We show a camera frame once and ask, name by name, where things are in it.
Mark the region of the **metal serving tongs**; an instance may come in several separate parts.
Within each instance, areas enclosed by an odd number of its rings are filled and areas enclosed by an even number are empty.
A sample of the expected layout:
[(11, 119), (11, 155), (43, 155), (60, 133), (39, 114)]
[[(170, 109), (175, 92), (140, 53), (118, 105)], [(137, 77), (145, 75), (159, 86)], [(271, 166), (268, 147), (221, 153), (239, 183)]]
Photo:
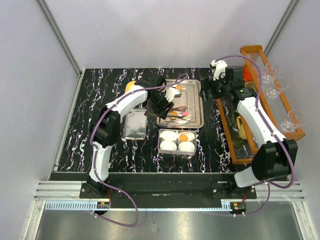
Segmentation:
[(165, 120), (166, 121), (177, 121), (184, 120), (187, 121), (192, 117), (192, 115), (188, 112), (188, 107), (185, 105), (179, 107), (173, 107), (169, 110)]

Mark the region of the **golden round biscuit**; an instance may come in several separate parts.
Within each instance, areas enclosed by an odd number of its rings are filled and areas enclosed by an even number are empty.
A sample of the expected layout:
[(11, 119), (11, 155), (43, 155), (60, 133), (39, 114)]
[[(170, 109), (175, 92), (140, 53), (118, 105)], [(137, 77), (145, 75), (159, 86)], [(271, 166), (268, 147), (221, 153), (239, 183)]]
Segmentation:
[(168, 114), (168, 117), (169, 117), (169, 118), (174, 118), (175, 116), (178, 116), (178, 113), (175, 112), (175, 111), (171, 111), (171, 112)]

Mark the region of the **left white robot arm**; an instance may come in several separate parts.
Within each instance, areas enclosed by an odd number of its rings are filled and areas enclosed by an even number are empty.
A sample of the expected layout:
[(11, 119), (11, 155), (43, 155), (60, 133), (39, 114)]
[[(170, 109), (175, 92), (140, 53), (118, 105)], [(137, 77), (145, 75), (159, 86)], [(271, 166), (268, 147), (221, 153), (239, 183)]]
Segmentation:
[(90, 145), (92, 146), (92, 166), (86, 183), (90, 192), (97, 198), (108, 193), (104, 183), (109, 177), (110, 154), (114, 144), (121, 136), (121, 120), (135, 106), (149, 102), (153, 113), (165, 119), (174, 106), (173, 99), (180, 94), (178, 81), (168, 84), (158, 73), (144, 80), (130, 81), (125, 93), (105, 105), (96, 105), (90, 122)]

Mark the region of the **golden flower-shaped biscuit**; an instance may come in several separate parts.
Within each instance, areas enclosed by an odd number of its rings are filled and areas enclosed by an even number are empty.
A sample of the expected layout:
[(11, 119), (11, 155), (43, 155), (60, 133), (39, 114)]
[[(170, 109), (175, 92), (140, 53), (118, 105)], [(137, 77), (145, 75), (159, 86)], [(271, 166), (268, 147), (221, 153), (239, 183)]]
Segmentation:
[(189, 141), (189, 137), (188, 137), (187, 134), (181, 134), (181, 135), (179, 136), (179, 139), (180, 139), (181, 142), (187, 142), (187, 141)]

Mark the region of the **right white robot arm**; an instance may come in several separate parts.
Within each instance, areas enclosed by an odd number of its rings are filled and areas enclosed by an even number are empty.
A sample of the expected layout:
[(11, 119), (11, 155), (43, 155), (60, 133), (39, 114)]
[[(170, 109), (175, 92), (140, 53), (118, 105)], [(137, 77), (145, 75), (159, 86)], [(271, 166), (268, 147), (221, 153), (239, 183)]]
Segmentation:
[(251, 166), (237, 172), (227, 185), (228, 195), (239, 198), (245, 188), (273, 179), (294, 176), (298, 144), (287, 139), (264, 111), (259, 97), (251, 87), (245, 87), (243, 68), (229, 66), (223, 60), (210, 64), (213, 76), (201, 81), (204, 92), (211, 91), (213, 99), (226, 99), (249, 126), (259, 147)]

